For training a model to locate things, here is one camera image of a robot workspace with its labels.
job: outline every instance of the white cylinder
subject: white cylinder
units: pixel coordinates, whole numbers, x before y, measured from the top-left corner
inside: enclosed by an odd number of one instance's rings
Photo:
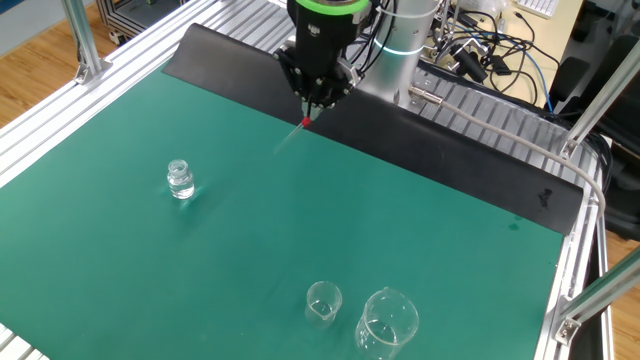
[[[431,22],[438,6],[437,0],[390,0],[388,12],[393,12],[393,2],[397,1],[395,23],[385,50],[381,50],[392,15],[385,15],[376,37],[371,59],[379,51],[380,57],[365,73],[359,88],[399,106],[409,105],[409,85],[413,79],[420,52],[429,34]]]

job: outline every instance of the black cover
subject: black cover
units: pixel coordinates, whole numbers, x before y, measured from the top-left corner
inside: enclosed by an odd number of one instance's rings
[[[295,97],[269,54],[194,24],[164,72],[297,125]],[[582,189],[367,93],[354,91],[312,132],[568,234]]]
[[[554,107],[558,104],[558,101],[567,101],[588,70],[588,62],[573,56],[566,58],[562,62],[549,91]]]
[[[618,66],[624,61],[638,39],[630,35],[617,38],[598,70],[580,95],[581,109],[586,109],[602,87],[609,81]],[[636,74],[618,98],[611,104],[605,116],[598,123],[598,129],[614,141],[640,156],[640,75]]]

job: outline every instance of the green table surface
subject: green table surface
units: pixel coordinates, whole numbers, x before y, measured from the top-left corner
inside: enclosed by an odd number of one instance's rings
[[[306,131],[274,154],[292,129],[152,73],[0,189],[0,322],[54,360],[359,359],[389,286],[420,314],[399,360],[533,357],[559,233]]]

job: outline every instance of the small glass bottle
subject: small glass bottle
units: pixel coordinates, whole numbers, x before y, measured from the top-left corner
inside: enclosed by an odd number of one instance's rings
[[[173,160],[169,163],[169,174],[167,174],[169,188],[173,197],[184,200],[193,195],[193,174],[189,170],[189,165],[184,160]]]

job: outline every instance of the metal bracket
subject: metal bracket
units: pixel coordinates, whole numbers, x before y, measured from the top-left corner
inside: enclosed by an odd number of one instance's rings
[[[640,41],[631,49],[631,52],[611,75],[609,81],[602,87],[602,90],[571,128],[564,145],[560,149],[560,156],[565,159],[571,158],[578,145],[589,134],[591,129],[596,126],[600,118],[609,109],[609,106],[613,104],[638,71],[640,71]]]
[[[558,299],[556,306],[560,309],[561,323],[555,333],[555,340],[569,346],[581,324],[600,313],[638,283],[640,283],[640,247],[573,299],[567,297]]]
[[[360,76],[358,76],[358,72],[356,71],[356,67],[349,62],[347,59],[340,58],[338,59],[338,65],[344,72],[344,75],[349,79],[349,84],[351,86],[356,87],[360,83]]]
[[[566,307],[569,302],[569,298],[567,298],[566,296],[561,296],[558,299],[557,306],[562,309]],[[576,332],[578,331],[580,325],[582,324],[573,319],[564,319],[562,323],[560,323],[558,331],[556,331],[556,341],[564,346],[569,346],[571,344],[571,340],[573,340],[573,337],[576,335]]]
[[[78,84],[84,84],[99,76],[111,66],[111,63],[98,57],[82,0],[62,0],[62,6],[78,49],[79,66],[74,81]]]
[[[447,63],[447,69],[449,69],[449,71],[456,71],[459,67],[459,62],[456,62],[455,64],[451,64],[450,62]]]

